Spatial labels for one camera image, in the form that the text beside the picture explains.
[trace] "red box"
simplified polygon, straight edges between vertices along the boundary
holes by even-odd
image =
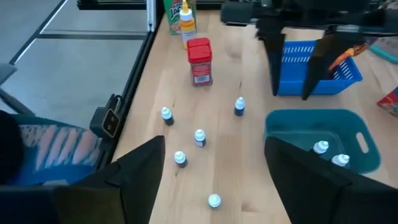
[[[381,108],[398,118],[398,87],[377,103]]]
[[[192,85],[203,86],[213,84],[211,76],[211,51],[210,40],[196,38],[187,42],[188,61],[191,64]]]

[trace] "wooden table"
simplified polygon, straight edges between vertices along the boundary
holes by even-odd
[[[364,80],[337,96],[274,97],[263,45],[255,28],[226,27],[218,11],[199,12],[198,32],[213,49],[214,84],[191,85],[187,53],[179,36],[169,35],[163,19],[129,112],[114,159],[156,135],[166,138],[166,158],[152,224],[290,223],[274,187],[263,154],[264,121],[280,108],[347,108],[368,124],[382,154],[379,170],[368,176],[398,185],[398,119],[376,106],[398,84],[397,67],[370,52],[355,60]],[[285,31],[290,40],[316,39],[314,30]],[[246,99],[242,118],[233,114],[237,97]],[[163,106],[172,109],[175,124],[160,117]],[[197,148],[196,129],[204,129],[208,144]],[[189,165],[178,169],[175,151],[187,154]],[[223,199],[218,211],[208,196]]]

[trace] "blue plastic basket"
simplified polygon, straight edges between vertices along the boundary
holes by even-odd
[[[278,95],[302,94],[308,61],[314,48],[314,40],[285,42]],[[361,80],[361,73],[350,57],[338,66],[332,80],[320,80],[312,95],[335,95]]]

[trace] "teal plastic tub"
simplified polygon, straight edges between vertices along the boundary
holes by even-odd
[[[358,133],[367,146],[361,147]],[[329,149],[322,158],[337,154],[350,156],[348,169],[359,174],[375,171],[381,163],[365,122],[349,110],[275,110],[266,118],[265,138],[277,137],[305,151],[318,141],[328,141]]]

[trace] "spice container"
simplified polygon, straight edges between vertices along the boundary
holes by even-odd
[[[191,65],[193,86],[206,86],[213,84],[211,76],[211,51],[210,40],[196,38],[187,42],[188,61]]]

